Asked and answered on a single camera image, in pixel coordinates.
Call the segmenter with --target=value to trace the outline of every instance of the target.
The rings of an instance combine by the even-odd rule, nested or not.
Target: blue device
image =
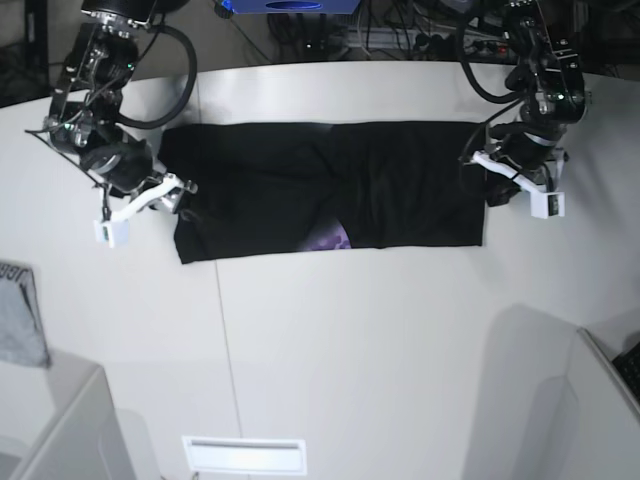
[[[225,0],[235,13],[341,13],[351,14],[360,0]]]

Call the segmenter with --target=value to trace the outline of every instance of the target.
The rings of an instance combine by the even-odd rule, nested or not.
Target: purple fabric
[[[333,222],[324,228],[317,228],[300,247],[300,252],[319,252],[322,250],[350,250],[351,242],[347,232],[339,222]]]

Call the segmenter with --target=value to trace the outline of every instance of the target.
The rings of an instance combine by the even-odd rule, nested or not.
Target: black cloth
[[[484,172],[458,156],[476,124],[190,125],[160,160],[199,186],[175,243],[183,263],[296,252],[336,220],[352,248],[482,245]]]

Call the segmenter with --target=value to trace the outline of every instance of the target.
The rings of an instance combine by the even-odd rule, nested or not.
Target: white tabletop
[[[505,69],[477,70],[499,93]],[[531,218],[520,195],[489,211],[482,248],[190,266],[175,253],[175,219],[156,212],[134,219],[126,248],[95,244],[97,193],[22,133],[48,101],[7,108],[0,257],[34,265],[50,343],[105,365],[169,480],[188,475],[183,434],[305,438],[318,479],[508,478],[536,386],[564,373],[573,326],[640,309],[640,86],[589,80],[595,104],[565,138],[564,219]],[[124,112],[156,117],[179,88],[130,84]],[[180,121],[479,121],[497,109],[457,64],[323,63],[200,74]],[[407,441],[371,465],[384,435]]]

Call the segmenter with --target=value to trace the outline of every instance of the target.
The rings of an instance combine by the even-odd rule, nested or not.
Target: gray towel
[[[33,272],[5,262],[0,262],[0,360],[49,365]]]

